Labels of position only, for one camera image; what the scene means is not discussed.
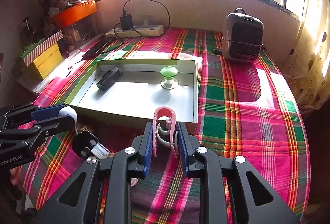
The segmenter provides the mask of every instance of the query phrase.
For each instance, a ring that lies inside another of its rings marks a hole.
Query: black charger
[[[119,17],[119,20],[122,30],[127,31],[133,28],[132,14],[126,14],[123,11],[123,15]]]

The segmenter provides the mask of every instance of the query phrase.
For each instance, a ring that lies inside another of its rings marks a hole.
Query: bed
[[[212,31],[171,28],[159,38],[127,38],[115,51],[75,65],[67,78],[53,79],[35,104],[64,103],[97,60],[197,57],[199,108],[195,136],[218,155],[247,158],[302,220],[309,195],[310,156],[294,97],[267,52],[261,51],[253,64],[228,62],[213,55],[214,48],[221,48],[221,36]],[[116,40],[109,48],[118,44]],[[111,151],[119,151],[142,131],[112,125],[99,132],[99,139]],[[22,183],[37,209],[82,163],[71,149],[74,135],[75,131],[70,130],[48,138],[38,149],[36,160],[22,167]],[[152,159],[148,177],[132,188],[133,222],[198,223],[199,179],[184,177],[179,158],[174,159],[165,147],[159,146],[158,150],[159,157]],[[231,222],[228,189],[226,197]]]

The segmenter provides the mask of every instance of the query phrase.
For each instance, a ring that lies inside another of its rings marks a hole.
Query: pink hanger hook
[[[153,155],[157,156],[157,145],[156,145],[156,128],[157,128],[157,122],[160,117],[169,117],[169,119],[166,120],[167,124],[171,125],[170,128],[170,144],[171,144],[171,152],[174,158],[177,157],[177,147],[174,148],[174,145],[176,143],[173,142],[173,137],[174,137],[174,131],[175,131],[175,125],[177,121],[177,117],[175,115],[174,110],[172,110],[169,107],[159,107],[156,109],[154,115],[153,115],[153,127],[152,127],[152,151]]]

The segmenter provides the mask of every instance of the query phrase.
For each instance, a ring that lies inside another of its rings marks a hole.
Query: screw
[[[207,152],[207,148],[205,148],[205,147],[198,147],[198,148],[197,148],[197,151],[198,151],[199,153],[205,153],[205,152]]]
[[[91,140],[90,140],[90,144],[91,144],[92,146],[95,146],[95,145],[96,145],[96,141],[95,141],[94,139],[91,139]]]
[[[93,163],[95,163],[97,161],[97,158],[95,157],[95,156],[91,156],[91,157],[88,157],[87,158],[87,162],[89,163],[89,164],[93,164]]]
[[[127,154],[132,154],[132,153],[135,152],[135,148],[133,148],[133,147],[128,147],[128,148],[125,149],[125,152],[126,152]]]
[[[236,156],[235,160],[238,162],[238,163],[244,163],[245,162],[245,158],[243,156]]]

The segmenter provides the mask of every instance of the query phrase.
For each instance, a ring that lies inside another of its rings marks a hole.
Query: power strip
[[[153,25],[149,27],[134,27],[139,33],[141,33],[143,36],[159,36],[164,32],[164,26],[163,25]],[[128,37],[141,37],[135,30],[130,29],[127,31],[122,30],[122,28],[116,28],[115,29],[116,34],[120,38],[128,38]],[[113,29],[110,30],[105,34],[106,37],[116,37],[116,35],[113,32]]]

